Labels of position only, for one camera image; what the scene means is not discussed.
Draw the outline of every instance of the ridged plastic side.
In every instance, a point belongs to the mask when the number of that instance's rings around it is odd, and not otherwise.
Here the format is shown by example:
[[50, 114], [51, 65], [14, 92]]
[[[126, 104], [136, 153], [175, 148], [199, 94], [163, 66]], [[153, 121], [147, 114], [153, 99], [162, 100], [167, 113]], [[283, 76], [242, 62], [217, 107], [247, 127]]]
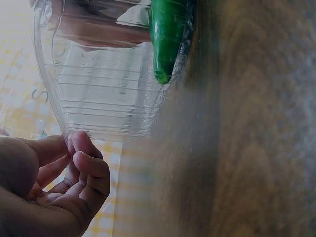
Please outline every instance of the ridged plastic side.
[[[168, 88], [153, 76], [151, 43], [119, 48], [74, 42], [80, 35], [65, 30], [82, 17], [69, 14], [73, 2], [65, 0], [61, 14], [51, 16], [52, 2], [38, 0], [33, 32], [40, 74], [63, 133], [84, 130], [111, 141], [146, 135]], [[89, 17], [85, 22], [95, 22]]]

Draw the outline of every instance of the finger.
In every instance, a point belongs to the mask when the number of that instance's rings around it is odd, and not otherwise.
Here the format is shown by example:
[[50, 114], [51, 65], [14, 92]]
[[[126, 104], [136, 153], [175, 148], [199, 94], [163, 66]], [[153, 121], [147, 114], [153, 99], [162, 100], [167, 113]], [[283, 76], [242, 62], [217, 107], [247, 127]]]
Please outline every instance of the finger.
[[41, 188], [45, 188], [48, 184], [54, 181], [66, 168], [70, 162], [70, 155], [64, 155], [57, 161], [50, 163], [39, 169], [39, 174], [36, 178]]
[[68, 148], [62, 136], [50, 136], [36, 141], [23, 141], [36, 153], [39, 167], [52, 163], [68, 153]]
[[103, 159], [102, 153], [92, 143], [88, 134], [86, 134], [85, 132], [75, 132], [72, 135], [72, 144], [76, 152], [83, 151], [92, 157]]
[[[68, 152], [71, 157], [76, 152], [72, 141], [72, 134], [68, 135]], [[49, 190], [49, 193], [65, 194], [69, 189], [73, 189], [72, 186], [78, 182], [79, 176], [80, 172], [75, 167], [73, 159], [71, 158], [64, 180]]]
[[49, 193], [60, 193], [65, 194], [69, 188], [75, 185], [79, 180], [80, 172], [77, 170], [76, 166], [74, 165], [73, 159], [70, 159], [66, 175], [64, 180], [59, 184], [55, 185]]
[[87, 185], [79, 198], [86, 202], [94, 216], [110, 193], [109, 167], [104, 161], [81, 151], [74, 154], [74, 164], [80, 172], [88, 175]]

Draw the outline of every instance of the fingernail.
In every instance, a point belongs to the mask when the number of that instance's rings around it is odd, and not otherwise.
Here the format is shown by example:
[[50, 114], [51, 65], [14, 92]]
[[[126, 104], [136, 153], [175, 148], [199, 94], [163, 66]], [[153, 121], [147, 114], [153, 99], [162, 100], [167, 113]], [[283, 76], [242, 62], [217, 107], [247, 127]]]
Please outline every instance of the fingernail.
[[81, 154], [83, 154], [84, 156], [87, 155], [87, 153], [84, 153], [83, 151], [77, 151], [76, 153], [81, 153]]
[[70, 134], [68, 135], [68, 137], [67, 137], [67, 140], [68, 140], [68, 142], [67, 142], [67, 147], [68, 147], [68, 148], [71, 146], [72, 136], [73, 136], [73, 134], [70, 133]]

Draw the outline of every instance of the table surface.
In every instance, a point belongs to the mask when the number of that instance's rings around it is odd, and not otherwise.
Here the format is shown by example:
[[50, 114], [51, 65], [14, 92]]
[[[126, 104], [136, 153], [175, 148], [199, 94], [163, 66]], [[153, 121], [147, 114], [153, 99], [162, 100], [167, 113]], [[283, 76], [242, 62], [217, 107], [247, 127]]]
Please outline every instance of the table surface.
[[123, 147], [123, 167], [151, 178], [129, 236], [145, 223], [164, 237], [316, 236], [315, 12], [197, 0], [187, 70], [150, 135]]

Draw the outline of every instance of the clear plastic container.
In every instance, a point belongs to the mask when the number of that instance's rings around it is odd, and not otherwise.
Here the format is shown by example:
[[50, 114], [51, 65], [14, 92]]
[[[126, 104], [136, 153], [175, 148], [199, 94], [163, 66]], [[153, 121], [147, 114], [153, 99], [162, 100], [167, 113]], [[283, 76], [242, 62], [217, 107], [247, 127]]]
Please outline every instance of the clear plastic container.
[[64, 134], [129, 141], [148, 133], [169, 85], [153, 75], [150, 1], [137, 1], [34, 3], [38, 67]]

